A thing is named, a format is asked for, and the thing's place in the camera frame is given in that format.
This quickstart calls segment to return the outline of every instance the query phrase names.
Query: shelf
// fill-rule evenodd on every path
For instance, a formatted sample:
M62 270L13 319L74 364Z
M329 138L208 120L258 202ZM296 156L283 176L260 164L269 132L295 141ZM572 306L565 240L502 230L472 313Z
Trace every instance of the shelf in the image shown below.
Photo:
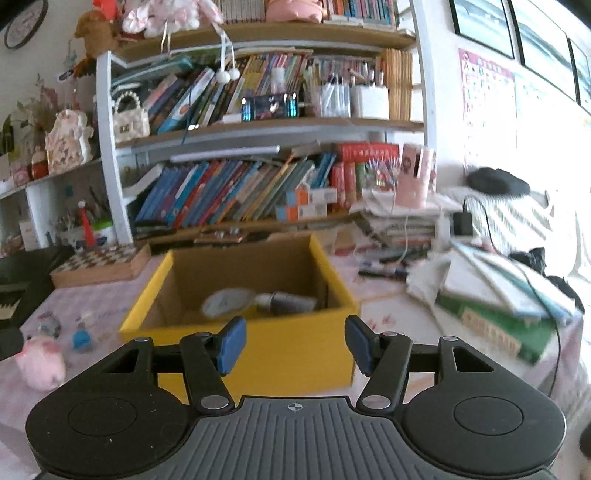
M27 187L31 187L33 185L37 185L39 183L43 183L44 181L50 180L50 179L55 179L58 177L61 177L63 175L68 175L70 172L76 171L76 170L80 170L81 168L85 168L91 165L98 165L100 163L100 158L96 158L94 160L90 160L89 162L86 162L82 165L80 165L79 167L73 168L71 170L65 171L63 173L58 173L55 175L48 175L47 177L43 177L42 179L38 179L38 180L33 180L33 181L29 181L27 183L25 183L24 185L20 185L20 187L16 187L12 190L9 190L8 192L4 192L3 194L0 194L0 200L5 199L7 197L10 197L10 195L14 195L15 193L18 193L24 189L26 189Z
M173 242L182 242L186 240L192 240L196 238L200 233L203 232L212 232L212 231L219 231L219 230L229 230L232 228L239 228L243 231L249 232L274 232L274 231L281 231L284 229L288 229L294 226L303 226L303 225L318 225L322 223L330 223L330 222L346 222L353 218L356 218L358 214L351 214L348 212L342 213L331 213L327 217L324 218L314 218L314 219L307 219L307 220L296 220L294 222L279 222L275 219L268 219L268 220L257 220L253 222L222 222L217 223L215 225L206 225L203 227L189 227L179 229L176 233L172 233L171 235L162 235L162 236L154 236L152 238L145 238L138 240L138 242L143 246L146 243L150 245L161 245L161 244L168 244Z
M416 39L407 33L388 30L373 30L350 25L326 25L302 22L258 22L226 24L224 30L236 44L272 43L289 41L293 46L314 47L333 45L339 50L356 50L359 46L396 48L404 50L412 47ZM219 45L220 39L212 27L179 32L172 35L171 50L189 50L193 47ZM148 38L113 52L124 63L137 62L158 56L161 51L161 38Z
M257 120L239 124L215 124L198 128L187 133L185 144L224 140L225 138L253 137L263 135L294 135L306 132L330 131L343 127L364 132L419 132L424 129L421 122L397 120L376 120L371 118L291 118L281 120ZM182 144L184 131L139 138L117 144L117 154L138 154Z

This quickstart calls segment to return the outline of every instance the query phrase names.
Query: open box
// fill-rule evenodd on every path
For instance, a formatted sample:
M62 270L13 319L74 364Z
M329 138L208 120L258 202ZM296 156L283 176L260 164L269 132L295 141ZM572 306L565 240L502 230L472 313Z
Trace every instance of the open box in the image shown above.
M248 341L224 378L235 400L243 395L307 395L351 385L353 359L344 325L348 315L359 313L359 304L313 235L169 252L120 333L126 341L152 337L155 345L178 343L204 330L217 333L225 322L205 318L201 306L211 294L229 287L286 291L319 300L317 311L310 314L265 317L247 309ZM158 382L187 401L181 374L161 374Z

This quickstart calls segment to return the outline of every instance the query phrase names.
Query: transparent pen holder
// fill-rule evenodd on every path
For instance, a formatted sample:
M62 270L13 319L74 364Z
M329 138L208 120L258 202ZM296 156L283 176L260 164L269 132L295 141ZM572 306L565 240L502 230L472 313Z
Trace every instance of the transparent pen holder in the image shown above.
M349 85L324 85L310 89L311 112L319 117L351 117Z

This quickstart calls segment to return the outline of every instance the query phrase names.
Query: chessboard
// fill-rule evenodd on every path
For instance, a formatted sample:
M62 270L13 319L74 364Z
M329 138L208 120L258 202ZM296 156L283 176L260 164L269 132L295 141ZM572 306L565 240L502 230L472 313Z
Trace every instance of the chessboard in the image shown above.
M97 248L70 257L51 272L51 279L56 288L133 280L149 259L149 245Z

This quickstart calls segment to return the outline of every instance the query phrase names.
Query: wall clock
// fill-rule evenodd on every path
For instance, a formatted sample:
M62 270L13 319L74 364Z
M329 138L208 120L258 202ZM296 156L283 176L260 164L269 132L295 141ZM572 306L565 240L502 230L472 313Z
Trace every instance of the wall clock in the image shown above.
M48 9L48 0L35 0L19 13L6 28L4 35L6 48L16 50L26 45L39 30Z

